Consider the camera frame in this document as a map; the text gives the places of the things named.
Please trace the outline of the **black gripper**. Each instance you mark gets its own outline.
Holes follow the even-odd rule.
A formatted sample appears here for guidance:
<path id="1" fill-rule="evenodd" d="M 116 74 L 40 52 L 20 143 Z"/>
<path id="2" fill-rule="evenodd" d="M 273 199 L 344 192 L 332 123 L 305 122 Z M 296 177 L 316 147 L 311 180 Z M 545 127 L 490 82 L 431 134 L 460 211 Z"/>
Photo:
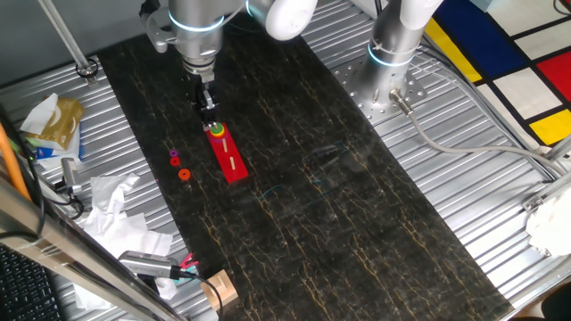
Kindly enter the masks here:
<path id="1" fill-rule="evenodd" d="M 213 80 L 203 80 L 200 75 L 190 75 L 191 103 L 200 117 L 203 129 L 217 124 L 218 104 L 214 100 L 215 83 Z"/>

